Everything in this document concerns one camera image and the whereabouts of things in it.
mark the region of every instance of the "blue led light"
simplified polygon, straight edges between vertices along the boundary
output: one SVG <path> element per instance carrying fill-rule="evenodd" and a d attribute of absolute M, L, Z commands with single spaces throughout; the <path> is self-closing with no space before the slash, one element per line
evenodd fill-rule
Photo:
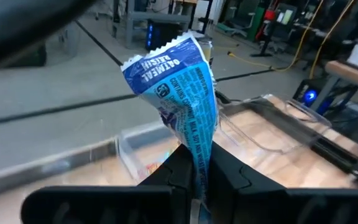
<path fill-rule="evenodd" d="M 306 102 L 312 102 L 313 100 L 316 99 L 316 97 L 317 97 L 317 92 L 314 90 L 308 90 L 304 96 Z"/>

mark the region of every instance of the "blue plastic wrapper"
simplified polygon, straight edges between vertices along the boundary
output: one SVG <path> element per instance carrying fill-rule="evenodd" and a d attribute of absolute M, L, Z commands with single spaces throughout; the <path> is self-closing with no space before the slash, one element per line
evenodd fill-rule
<path fill-rule="evenodd" d="M 193 154 L 196 198 L 206 205 L 218 107 L 212 71 L 196 39 L 183 34 L 145 57 L 136 55 L 121 70 L 132 91 L 158 109 L 165 125 Z"/>

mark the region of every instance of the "cable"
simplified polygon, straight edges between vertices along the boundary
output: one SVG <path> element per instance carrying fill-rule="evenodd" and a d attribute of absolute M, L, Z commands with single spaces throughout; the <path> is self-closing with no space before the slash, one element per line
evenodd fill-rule
<path fill-rule="evenodd" d="M 341 122 L 349 122 L 349 121 L 353 121 L 355 119 L 358 119 L 358 116 L 355 118 L 350 118 L 350 119 L 345 119 L 345 120 L 337 120 L 337 121 L 331 121 L 332 123 L 341 123 Z"/>
<path fill-rule="evenodd" d="M 32 111 L 32 112 L 28 112 L 28 113 L 14 114 L 11 116 L 6 116 L 6 117 L 0 118 L 0 124 L 6 123 L 6 122 L 11 122 L 11 121 L 17 121 L 20 119 L 33 118 L 36 116 L 41 116 L 41 115 L 46 115 L 46 114 L 59 113 L 59 112 L 63 112 L 63 111 L 74 110 L 74 109 L 79 109 L 79 108 L 84 108 L 84 107 L 89 107 L 89 106 L 96 106 L 96 105 L 101 105 L 101 104 L 106 104 L 106 103 L 112 103 L 112 102 L 121 101 L 121 100 L 129 100 L 129 99 L 133 99 L 136 97 L 137 97 L 137 95 L 135 95 L 135 94 L 121 95 L 121 96 L 114 96 L 114 97 L 109 97 L 109 98 L 105 98 L 105 99 L 100 99 L 100 100 L 90 100 L 90 101 L 86 101 L 86 102 L 82 102 L 82 103 L 75 103 L 72 105 L 46 108 L 46 109 Z"/>
<path fill-rule="evenodd" d="M 152 9 L 152 11 L 154 12 L 154 13 L 158 13 L 158 12 L 161 12 L 162 10 L 165 10 L 165 9 L 168 9 L 169 8 L 169 6 L 167 6 L 167 7 L 165 7 L 165 8 L 162 8 L 162 9 L 160 9 L 160 10 L 154 10 L 154 9 Z"/>
<path fill-rule="evenodd" d="M 80 22 L 75 21 L 75 23 L 77 23 L 77 25 L 85 32 L 85 34 L 88 35 L 88 37 L 90 37 L 93 42 L 98 45 L 103 50 L 103 52 L 111 58 L 111 60 L 113 60 L 118 66 L 122 65 L 122 62 L 118 60 L 118 58 L 114 56 L 94 35 L 92 35 L 87 29 L 85 29 L 85 27 Z"/>
<path fill-rule="evenodd" d="M 310 74 L 309 74 L 309 78 L 313 78 L 313 74 L 314 74 L 314 68 L 317 64 L 318 61 L 318 57 L 320 55 L 320 51 L 323 48 L 324 43 L 326 42 L 326 40 L 328 39 L 329 35 L 331 34 L 331 32 L 335 29 L 335 27 L 338 25 L 338 23 L 341 21 L 343 15 L 347 12 L 347 10 L 353 5 L 354 0 L 351 0 L 349 2 L 349 4 L 346 6 L 346 8 L 342 11 L 341 15 L 339 16 L 339 18 L 337 19 L 337 21 L 335 22 L 335 24 L 333 25 L 333 27 L 331 28 L 331 30 L 329 30 L 329 32 L 327 33 L 326 37 L 324 38 L 324 40 L 322 41 L 320 48 L 317 51 L 316 57 L 314 58 L 314 62 L 313 65 L 311 66 L 310 69 Z"/>
<path fill-rule="evenodd" d="M 243 58 L 240 58 L 240 57 L 234 55 L 232 52 L 228 52 L 227 55 L 228 55 L 228 56 L 231 56 L 231 57 L 234 57 L 234 58 L 237 58 L 237 59 L 239 59 L 239 60 L 242 60 L 242 61 L 245 62 L 245 63 L 250 63 L 250 64 L 252 64 L 252 65 L 257 65 L 257 66 L 269 68 L 269 69 L 272 69 L 272 70 L 274 70 L 274 71 L 276 71 L 276 72 L 285 72 L 285 71 L 287 71 L 287 70 L 290 69 L 290 68 L 295 64 L 295 62 L 297 61 L 298 55 L 299 55 L 300 50 L 301 50 L 301 47 L 302 47 L 302 45 L 303 45 L 303 41 L 305 40 L 305 37 L 306 37 L 306 33 L 307 33 L 307 31 L 310 29 L 310 25 L 313 23 L 313 21 L 314 21 L 316 15 L 317 15 L 317 12 L 320 10 L 320 7 L 323 5 L 323 2 L 324 2 L 324 0 L 321 0 L 321 1 L 320 1 L 319 5 L 318 5 L 318 7 L 317 7 L 317 9 L 316 9 L 315 14 L 314 14 L 313 17 L 311 18 L 310 23 L 309 23 L 308 26 L 306 27 L 305 31 L 303 32 L 303 35 L 302 35 L 301 41 L 300 41 L 300 43 L 299 43 L 298 49 L 296 50 L 296 53 L 295 53 L 295 55 L 294 55 L 294 57 L 293 57 L 293 60 L 292 60 L 291 64 L 290 64 L 288 67 L 286 67 L 286 68 L 273 68 L 271 65 L 266 65 L 266 64 L 262 64 L 262 63 L 255 63 L 255 62 L 251 62 L 251 61 L 245 60 L 245 59 L 243 59 Z"/>

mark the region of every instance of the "wooden surface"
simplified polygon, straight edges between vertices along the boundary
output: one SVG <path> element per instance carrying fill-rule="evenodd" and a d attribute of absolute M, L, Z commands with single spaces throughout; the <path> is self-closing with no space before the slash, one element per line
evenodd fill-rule
<path fill-rule="evenodd" d="M 358 69 L 344 65 L 338 61 L 328 62 L 326 65 L 328 72 L 334 72 L 336 75 L 343 77 L 347 80 L 352 80 L 354 83 L 358 83 Z"/>
<path fill-rule="evenodd" d="M 198 0 L 175 0 L 175 2 L 186 2 L 186 3 L 192 3 L 197 4 Z"/>
<path fill-rule="evenodd" d="M 275 103 L 277 108 L 284 109 L 282 101 L 275 97 L 270 97 L 269 100 Z M 305 118 L 304 113 L 294 108 L 287 108 L 286 111 L 293 116 Z M 242 162 L 271 179 L 287 187 L 357 187 L 350 181 L 348 175 L 319 157 L 307 146 L 300 146 L 298 142 L 273 127 L 259 115 L 250 111 L 241 112 L 231 116 L 230 120 L 231 123 L 222 120 L 221 128 L 214 135 L 214 141 Z M 233 123 L 239 130 L 232 128 Z M 325 126 L 320 124 L 308 123 L 306 125 L 310 125 L 317 131 L 325 130 Z M 358 148 L 354 143 L 350 144 L 351 141 L 345 137 L 334 131 L 328 132 L 327 135 L 328 138 L 347 146 L 348 150 L 358 153 Z M 139 167 L 161 160 L 177 145 L 177 140 L 170 138 L 142 147 L 135 153 L 139 158 L 141 165 Z M 134 180 L 119 158 L 110 157 L 1 194 L 0 223 L 20 223 L 19 211 L 22 201 L 31 192 L 44 186 L 136 185 L 141 180 Z"/>

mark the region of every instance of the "yellow extension cord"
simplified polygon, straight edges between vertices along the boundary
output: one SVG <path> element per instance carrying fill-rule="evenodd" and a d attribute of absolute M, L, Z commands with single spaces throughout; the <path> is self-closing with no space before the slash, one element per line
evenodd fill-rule
<path fill-rule="evenodd" d="M 341 15 L 339 16 L 338 20 L 334 23 L 333 27 L 331 28 L 331 30 L 329 30 L 329 32 L 327 33 L 326 37 L 324 38 L 324 40 L 322 41 L 318 51 L 317 51 L 317 54 L 316 54 L 316 57 L 314 58 L 314 62 L 313 62 L 313 65 L 311 66 L 310 68 L 310 73 L 309 73 L 309 78 L 313 78 L 313 74 L 314 74 L 314 68 L 317 64 L 317 61 L 318 61 L 318 57 L 320 55 L 320 51 L 321 49 L 323 48 L 323 45 L 324 43 L 326 42 L 326 40 L 328 39 L 329 35 L 331 34 L 331 32 L 335 29 L 335 27 L 338 25 L 338 23 L 341 21 L 343 15 L 347 12 L 347 10 L 352 6 L 354 0 L 351 0 L 349 2 L 349 4 L 346 6 L 346 8 L 342 11 Z"/>
<path fill-rule="evenodd" d="M 313 15 L 313 17 L 312 17 L 311 20 L 310 20 L 310 23 L 308 24 L 307 28 L 306 28 L 305 31 L 303 32 L 303 35 L 302 35 L 301 41 L 300 41 L 300 43 L 299 43 L 298 49 L 296 50 L 296 53 L 295 53 L 295 55 L 294 55 L 294 57 L 293 57 L 293 60 L 292 60 L 291 64 L 290 64 L 287 68 L 281 68 L 281 69 L 279 69 L 279 68 L 273 68 L 273 67 L 270 66 L 270 65 L 266 65 L 266 64 L 262 64 L 262 63 L 251 62 L 251 61 L 248 61 L 248 60 L 246 60 L 246 59 L 243 59 L 243 58 L 240 58 L 240 57 L 234 55 L 232 52 L 228 52 L 227 55 L 228 55 L 228 56 L 231 56 L 231 57 L 234 57 L 234 58 L 237 58 L 237 59 L 239 59 L 239 60 L 242 60 L 243 62 L 249 63 L 249 64 L 251 64 L 251 65 L 258 65 L 258 66 L 261 66 L 261 67 L 270 68 L 270 69 L 272 69 L 273 71 L 276 71 L 276 72 L 285 72 L 285 71 L 287 71 L 288 69 L 290 69 L 290 68 L 295 64 L 295 62 L 296 62 L 296 60 L 297 60 L 297 57 L 298 57 L 298 55 L 299 55 L 299 53 L 300 53 L 300 50 L 301 50 L 303 41 L 304 41 L 304 39 L 305 39 L 305 37 L 306 37 L 306 33 L 307 33 L 307 31 L 309 30 L 310 25 L 313 23 L 313 21 L 314 21 L 316 15 L 317 15 L 317 12 L 320 10 L 320 7 L 323 5 L 323 2 L 324 2 L 324 0 L 321 0 L 320 4 L 318 5 L 318 7 L 317 7 L 317 9 L 316 9 L 315 14 Z"/>
<path fill-rule="evenodd" d="M 295 53 L 295 55 L 294 55 L 294 58 L 293 58 L 291 64 L 290 64 L 287 68 L 281 68 L 281 69 L 279 69 L 279 68 L 273 68 L 273 67 L 270 66 L 270 65 L 266 65 L 266 64 L 262 64 L 262 63 L 256 63 L 256 62 L 251 62 L 251 61 L 249 61 L 249 60 L 246 60 L 246 59 L 243 59 L 243 58 L 240 58 L 240 57 L 234 55 L 232 52 L 228 52 L 227 55 L 228 55 L 228 56 L 231 56 L 231 57 L 234 57 L 234 58 L 237 58 L 237 59 L 239 59 L 239 60 L 241 60 L 241 61 L 243 61 L 243 62 L 245 62 L 245 63 L 249 63 L 249 64 L 251 64 L 251 65 L 256 65 L 256 66 L 260 66 L 260 67 L 269 68 L 269 69 L 272 69 L 273 71 L 276 71 L 276 72 L 285 72 L 285 71 L 287 71 L 288 69 L 290 69 L 290 68 L 295 64 L 295 62 L 296 62 L 296 60 L 297 60 L 297 58 L 298 58 L 298 55 L 299 55 L 299 53 L 300 53 L 300 50 L 301 50 L 303 41 L 304 41 L 304 39 L 305 39 L 306 33 L 307 33 L 307 31 L 310 29 L 310 25 L 313 23 L 313 21 L 314 21 L 316 15 L 317 15 L 317 13 L 318 13 L 318 11 L 320 10 L 320 7 L 323 5 L 323 2 L 324 2 L 324 0 L 322 0 L 322 1 L 319 3 L 319 5 L 318 5 L 318 7 L 317 7 L 317 9 L 316 9 L 315 14 L 314 14 L 313 17 L 311 18 L 310 23 L 308 24 L 308 26 L 306 27 L 306 29 L 305 29 L 305 31 L 304 31 L 304 33 L 303 33 L 303 35 L 302 35 L 301 41 L 300 41 L 300 43 L 299 43 L 298 49 L 296 50 L 296 53 Z M 320 45 L 320 48 L 319 48 L 319 50 L 317 51 L 316 57 L 314 58 L 314 62 L 313 62 L 313 65 L 312 65 L 312 68 L 311 68 L 311 71 L 310 71 L 310 75 L 309 75 L 310 78 L 313 77 L 314 67 L 316 66 L 318 56 L 319 56 L 319 54 L 320 54 L 320 51 L 321 51 L 321 49 L 322 49 L 324 43 L 326 42 L 327 38 L 329 37 L 329 35 L 331 34 L 331 32 L 334 30 L 334 28 L 337 26 L 337 24 L 341 21 L 343 15 L 344 15 L 344 14 L 346 13 L 346 11 L 350 8 L 350 6 L 353 4 L 353 2 L 354 2 L 354 0 L 352 0 L 352 1 L 347 5 L 347 7 L 342 11 L 342 13 L 341 13 L 341 15 L 339 16 L 338 20 L 335 22 L 335 24 L 333 25 L 333 27 L 331 28 L 331 30 L 327 33 L 327 36 L 326 36 L 326 37 L 324 38 L 324 40 L 322 41 L 322 43 L 321 43 L 321 45 Z"/>

